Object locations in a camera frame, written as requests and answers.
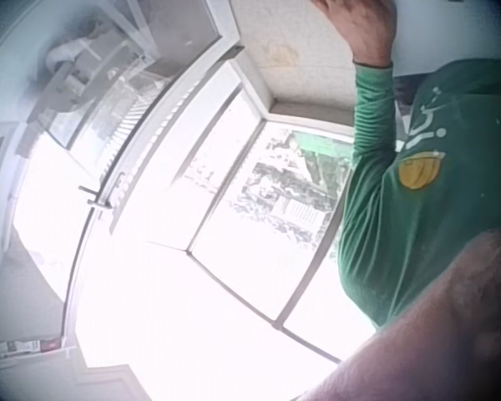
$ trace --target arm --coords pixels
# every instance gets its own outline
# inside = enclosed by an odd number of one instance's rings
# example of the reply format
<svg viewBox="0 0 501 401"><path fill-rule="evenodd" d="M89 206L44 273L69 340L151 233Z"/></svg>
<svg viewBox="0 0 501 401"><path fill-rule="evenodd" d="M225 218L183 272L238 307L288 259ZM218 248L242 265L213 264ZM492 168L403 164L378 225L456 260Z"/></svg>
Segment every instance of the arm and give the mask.
<svg viewBox="0 0 501 401"><path fill-rule="evenodd" d="M347 193L342 252L349 266L368 240L367 213L378 213L382 176L395 160L392 44L397 14L389 0L312 0L352 50L357 76L354 172Z"/></svg>
<svg viewBox="0 0 501 401"><path fill-rule="evenodd" d="M488 231L394 323L300 401L501 400L501 231Z"/></svg>

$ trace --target white wall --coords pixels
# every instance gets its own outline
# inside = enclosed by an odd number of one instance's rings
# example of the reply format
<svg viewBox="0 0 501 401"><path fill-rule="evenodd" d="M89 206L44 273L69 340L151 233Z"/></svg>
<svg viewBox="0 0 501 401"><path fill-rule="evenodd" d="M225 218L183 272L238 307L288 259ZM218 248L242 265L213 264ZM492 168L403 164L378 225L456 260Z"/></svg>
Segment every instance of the white wall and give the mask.
<svg viewBox="0 0 501 401"><path fill-rule="evenodd" d="M464 58L501 58L501 13L491 0L396 0L397 76L431 73Z"/></svg>

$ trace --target window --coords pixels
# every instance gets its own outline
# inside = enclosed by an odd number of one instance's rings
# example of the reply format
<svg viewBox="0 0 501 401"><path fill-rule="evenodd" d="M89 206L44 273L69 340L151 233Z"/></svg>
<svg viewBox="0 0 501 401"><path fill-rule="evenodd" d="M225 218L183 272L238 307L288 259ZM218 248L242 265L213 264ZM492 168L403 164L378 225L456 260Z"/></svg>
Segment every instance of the window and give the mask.
<svg viewBox="0 0 501 401"><path fill-rule="evenodd" d="M193 254L276 318L308 268L346 184L352 147L266 124Z"/></svg>
<svg viewBox="0 0 501 401"><path fill-rule="evenodd" d="M337 260L340 236L341 230L284 326L345 360L373 335L375 327L343 291Z"/></svg>
<svg viewBox="0 0 501 401"><path fill-rule="evenodd" d="M199 148L181 177L150 206L146 241L185 249L235 158L260 122L254 106L239 92Z"/></svg>

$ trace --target glass pane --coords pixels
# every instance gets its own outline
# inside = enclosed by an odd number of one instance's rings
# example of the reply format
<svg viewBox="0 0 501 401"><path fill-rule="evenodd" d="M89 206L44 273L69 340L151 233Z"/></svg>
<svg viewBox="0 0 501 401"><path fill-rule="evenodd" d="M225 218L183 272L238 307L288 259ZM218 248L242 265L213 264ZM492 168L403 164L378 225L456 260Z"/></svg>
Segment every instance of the glass pane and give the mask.
<svg viewBox="0 0 501 401"><path fill-rule="evenodd" d="M186 248L215 193L261 117L244 93L238 94L208 134L183 176L160 198L150 200L147 241Z"/></svg>
<svg viewBox="0 0 501 401"><path fill-rule="evenodd" d="M182 251L109 236L86 249L76 333L89 368L128 364L153 400L288 400L334 363L277 332Z"/></svg>
<svg viewBox="0 0 501 401"><path fill-rule="evenodd" d="M14 218L2 233L0 341L61 335L63 303L74 253L90 207L78 185L95 184L48 135L38 138L31 159L20 164Z"/></svg>
<svg viewBox="0 0 501 401"><path fill-rule="evenodd" d="M61 334L94 198L78 187L99 190L149 107L219 36L202 0L32 3L0 15L0 124L15 122L0 156L0 341Z"/></svg>
<svg viewBox="0 0 501 401"><path fill-rule="evenodd" d="M341 230L285 326L345 360L373 335L375 327L343 291L337 264L340 235Z"/></svg>
<svg viewBox="0 0 501 401"><path fill-rule="evenodd" d="M196 257L275 318L331 219L351 149L330 137L267 124L201 233Z"/></svg>

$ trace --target sticker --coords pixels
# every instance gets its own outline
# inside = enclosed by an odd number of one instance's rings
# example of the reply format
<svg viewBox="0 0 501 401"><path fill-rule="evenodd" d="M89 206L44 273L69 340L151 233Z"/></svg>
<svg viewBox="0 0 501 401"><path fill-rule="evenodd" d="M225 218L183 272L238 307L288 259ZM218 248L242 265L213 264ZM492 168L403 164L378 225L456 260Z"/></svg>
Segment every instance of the sticker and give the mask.
<svg viewBox="0 0 501 401"><path fill-rule="evenodd" d="M407 157L399 162L399 180L411 190L420 190L429 185L438 176L442 152L422 152Z"/></svg>

